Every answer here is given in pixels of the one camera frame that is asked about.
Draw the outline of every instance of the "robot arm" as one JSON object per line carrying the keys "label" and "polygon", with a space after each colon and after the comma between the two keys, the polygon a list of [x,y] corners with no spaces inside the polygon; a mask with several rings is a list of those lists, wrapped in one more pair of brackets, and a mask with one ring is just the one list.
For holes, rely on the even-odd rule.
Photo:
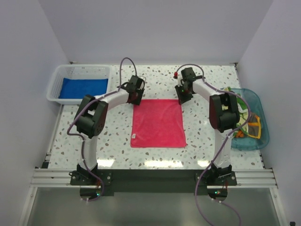
{"label": "robot arm", "polygon": [[[96,101],[79,117],[75,125],[77,127],[77,131],[81,133],[86,140],[84,144],[84,156],[86,165],[90,170],[97,168],[97,138],[104,128],[108,110],[125,103],[139,105],[143,92],[144,80],[137,76],[132,76],[130,81],[126,82],[119,92]],[[79,109],[75,117],[77,117],[88,103],[99,97],[100,96],[93,97],[86,95],[79,105]],[[83,160],[79,162],[79,166],[84,170],[86,169]]]}
{"label": "robot arm", "polygon": [[[208,87],[202,80],[202,76],[196,76],[193,69],[185,68],[181,75],[177,77],[178,85],[175,86],[179,104],[183,104],[193,98],[193,94],[201,95],[209,102],[209,120],[215,132],[215,151],[216,156],[224,142],[227,134],[236,128],[239,122],[238,105],[236,96],[219,93]],[[230,162],[231,140],[222,148],[221,153],[211,167],[212,179],[226,177],[231,174],[232,166]]]}

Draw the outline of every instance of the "transparent blue tray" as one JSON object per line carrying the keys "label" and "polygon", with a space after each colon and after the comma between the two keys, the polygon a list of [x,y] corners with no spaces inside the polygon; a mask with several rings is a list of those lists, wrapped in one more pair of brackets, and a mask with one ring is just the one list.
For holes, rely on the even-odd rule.
{"label": "transparent blue tray", "polygon": [[233,138],[231,147],[238,150],[258,150],[264,148],[269,143],[269,130],[264,117],[264,112],[259,97],[249,89],[232,89],[235,93],[240,94],[250,105],[251,112],[259,116],[261,122],[261,137],[255,139],[252,137]]}

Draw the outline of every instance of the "blue towel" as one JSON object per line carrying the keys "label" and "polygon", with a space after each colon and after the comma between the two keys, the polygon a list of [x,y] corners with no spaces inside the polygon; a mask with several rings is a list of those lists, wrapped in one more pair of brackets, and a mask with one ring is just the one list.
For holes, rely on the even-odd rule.
{"label": "blue towel", "polygon": [[105,94],[108,79],[66,79],[63,80],[59,99],[82,99],[85,95]]}

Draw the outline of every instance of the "speckled tabletop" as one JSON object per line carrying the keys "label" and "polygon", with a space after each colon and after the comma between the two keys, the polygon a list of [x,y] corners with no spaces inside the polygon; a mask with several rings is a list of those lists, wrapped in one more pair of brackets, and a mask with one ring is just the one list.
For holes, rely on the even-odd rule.
{"label": "speckled tabletop", "polygon": [[[173,73],[175,65],[138,65],[138,75],[146,78],[144,99],[176,99]],[[114,66],[111,89],[119,84],[119,67]],[[218,88],[239,88],[234,66],[203,66],[208,82]],[[122,79],[134,74],[132,66],[125,65]],[[119,105],[107,114],[105,128],[98,138],[98,168],[112,169],[204,169],[214,154],[214,130],[208,118],[209,104],[200,95],[182,105],[187,146],[185,148],[131,148],[133,106]],[[75,169],[80,159],[81,140],[66,134],[78,109],[65,105],[51,148],[50,169]],[[262,169],[260,151],[231,150],[233,169]]]}

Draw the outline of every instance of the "white basket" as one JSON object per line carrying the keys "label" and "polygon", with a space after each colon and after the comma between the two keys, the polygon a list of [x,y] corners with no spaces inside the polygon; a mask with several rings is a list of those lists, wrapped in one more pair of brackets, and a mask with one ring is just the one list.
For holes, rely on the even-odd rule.
{"label": "white basket", "polygon": [[110,92],[113,68],[108,65],[61,65],[52,75],[47,99],[63,105],[79,105],[82,99],[59,99],[63,79],[108,79],[106,93]]}

